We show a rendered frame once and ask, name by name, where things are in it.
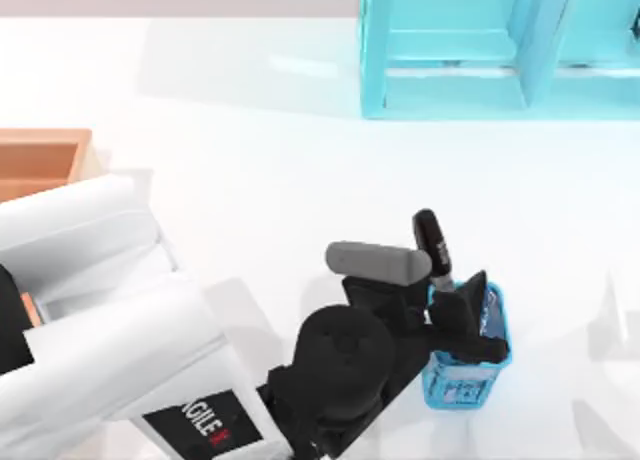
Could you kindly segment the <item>light blue rack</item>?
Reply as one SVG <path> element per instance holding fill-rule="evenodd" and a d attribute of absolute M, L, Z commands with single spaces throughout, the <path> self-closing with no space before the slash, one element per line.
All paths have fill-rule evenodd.
<path fill-rule="evenodd" d="M 640 121 L 640 0 L 360 0 L 370 119 Z"/>

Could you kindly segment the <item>pale grey rounded box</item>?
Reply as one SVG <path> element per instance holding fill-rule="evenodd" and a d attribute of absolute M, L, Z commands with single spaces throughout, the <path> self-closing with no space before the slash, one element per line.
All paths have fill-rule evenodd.
<path fill-rule="evenodd" d="M 361 242 L 333 242 L 325 260 L 336 274 L 400 286 L 415 284 L 432 270 L 431 258 L 423 251 Z"/>

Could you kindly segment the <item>black handled tool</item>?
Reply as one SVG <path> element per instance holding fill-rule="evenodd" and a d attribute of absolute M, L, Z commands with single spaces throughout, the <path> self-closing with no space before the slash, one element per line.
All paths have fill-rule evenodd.
<path fill-rule="evenodd" d="M 452 262 L 441 227 L 431 209 L 422 209 L 412 217 L 416 244 L 432 261 L 431 283 L 436 290 L 455 290 L 451 276 Z"/>

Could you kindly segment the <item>shallow salmon box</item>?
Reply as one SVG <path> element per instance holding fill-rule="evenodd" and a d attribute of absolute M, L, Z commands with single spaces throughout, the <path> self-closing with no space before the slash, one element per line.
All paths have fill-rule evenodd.
<path fill-rule="evenodd" d="M 68 224 L 65 195 L 101 172 L 88 128 L 0 128 L 0 251 Z"/>

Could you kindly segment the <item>blue basket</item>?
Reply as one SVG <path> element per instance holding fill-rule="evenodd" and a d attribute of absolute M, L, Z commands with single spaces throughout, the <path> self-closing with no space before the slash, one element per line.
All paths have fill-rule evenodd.
<path fill-rule="evenodd" d="M 503 292 L 489 281 L 481 310 L 480 333 L 489 339 L 506 342 L 506 357 L 498 363 L 465 363 L 450 353 L 434 351 L 422 370 L 422 387 L 425 403 L 432 409 L 473 410 L 486 402 L 500 372 L 512 360 L 512 343 L 509 332 Z"/>

